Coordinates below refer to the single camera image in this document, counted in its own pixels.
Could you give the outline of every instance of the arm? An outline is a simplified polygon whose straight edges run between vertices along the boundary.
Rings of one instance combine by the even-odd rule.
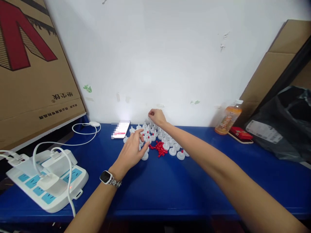
[[[162,110],[152,109],[149,117],[212,177],[252,232],[309,232],[224,153],[166,122]]]
[[[109,168],[109,172],[116,180],[121,181],[129,169],[140,161],[148,149],[149,143],[145,143],[144,147],[139,151],[139,138],[144,141],[144,137],[140,134],[142,131],[143,129],[140,129],[131,134],[117,160]],[[65,233],[98,232],[116,191],[116,187],[101,182],[71,221]]]

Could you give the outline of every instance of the white wall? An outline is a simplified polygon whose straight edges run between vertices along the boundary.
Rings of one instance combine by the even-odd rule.
[[[214,125],[214,106],[241,96],[283,23],[311,20],[307,0],[107,0],[104,5],[46,0],[46,5],[89,117],[101,123],[142,123],[151,108],[164,104],[172,124]],[[191,105],[195,100],[200,103]]]

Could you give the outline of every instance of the cardboard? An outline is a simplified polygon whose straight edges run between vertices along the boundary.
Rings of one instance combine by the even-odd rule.
[[[43,0],[0,0],[0,84],[0,149],[85,113]]]
[[[242,114],[235,126],[241,127],[248,121],[310,36],[311,21],[288,20],[284,24],[240,97],[244,101]]]
[[[291,83],[292,86],[300,86],[311,90],[311,61],[302,69]]]

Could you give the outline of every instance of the red logo on cardboard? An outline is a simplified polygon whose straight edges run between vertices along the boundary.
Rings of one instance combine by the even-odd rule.
[[[45,61],[57,60],[23,12],[0,0],[0,66],[11,71],[30,67],[25,47]]]

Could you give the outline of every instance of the pile of red parts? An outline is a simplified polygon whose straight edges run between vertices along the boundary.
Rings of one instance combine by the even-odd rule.
[[[158,158],[160,158],[161,157],[161,155],[162,156],[164,156],[165,154],[167,154],[167,150],[165,150],[164,148],[163,148],[163,142],[158,142],[158,141],[156,141],[156,146],[155,147],[153,147],[153,146],[151,146],[151,145],[149,145],[149,148],[150,149],[156,149],[158,152],[159,152],[159,156],[158,156]]]

